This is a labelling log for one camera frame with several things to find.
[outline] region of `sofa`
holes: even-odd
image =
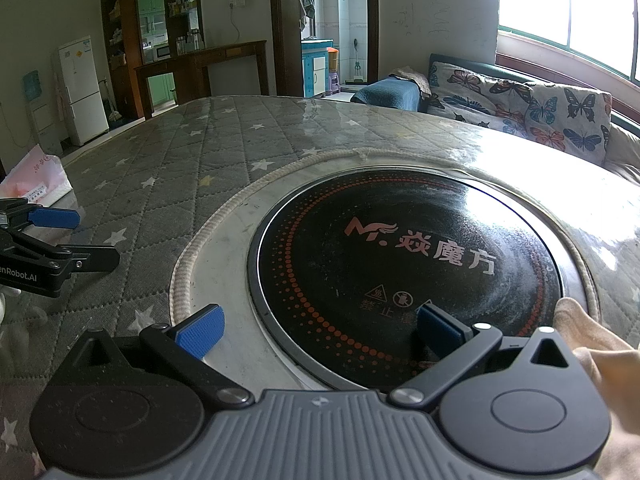
[[[421,96],[413,81],[390,76],[359,90],[351,102],[502,131],[579,156],[640,186],[640,125],[610,109],[610,94],[441,54],[430,57],[429,80],[430,96]]]

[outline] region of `blue gripper pad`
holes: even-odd
[[[80,215],[71,209],[37,207],[29,213],[29,220],[37,227],[75,229],[80,225]]]
[[[225,333],[225,313],[211,303],[171,329],[175,343],[196,359],[202,359]]]
[[[433,303],[418,309],[418,334],[440,359],[445,358],[473,337],[472,330]]]

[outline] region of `metal screw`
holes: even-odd
[[[247,402],[251,395],[244,388],[222,388],[218,390],[218,398],[225,404],[242,404]]]
[[[415,388],[396,388],[390,395],[394,402],[403,406],[413,406],[424,400],[424,393]]]

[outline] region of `window frame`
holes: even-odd
[[[519,30],[517,28],[513,28],[513,27],[506,27],[504,25],[500,25],[498,23],[498,30],[502,30],[504,32],[510,32],[511,34],[516,34],[518,36],[523,36],[525,38],[529,38],[530,40],[535,40],[535,41],[539,41],[540,43],[544,43],[544,44],[548,44],[550,46],[554,46],[556,48],[560,48],[561,50],[564,50],[570,54],[574,54],[575,56],[581,57],[593,64],[596,64],[597,66],[609,71],[609,72],[613,72],[614,74],[616,74],[617,76],[621,77],[622,79],[625,79],[627,81],[630,81],[631,83],[635,84],[636,86],[640,87],[640,80],[636,79],[636,66],[638,65],[638,31],[639,31],[639,27],[638,27],[638,0],[634,0],[634,48],[633,48],[633,54],[632,54],[632,60],[631,60],[631,73],[630,75],[625,75],[624,73],[620,72],[619,70],[591,57],[588,56],[587,54],[583,54],[578,50],[572,49],[571,47],[569,47],[570,41],[571,41],[571,24],[572,24],[572,3],[571,0],[569,0],[569,20],[568,20],[568,26],[567,26],[567,42],[566,44],[562,44],[562,43],[558,43],[556,41],[553,40],[548,40],[547,38],[542,38],[541,36],[537,36],[535,34],[531,34],[530,32],[525,32],[524,30]]]

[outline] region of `window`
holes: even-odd
[[[591,59],[640,84],[638,0],[500,0],[500,29]]]

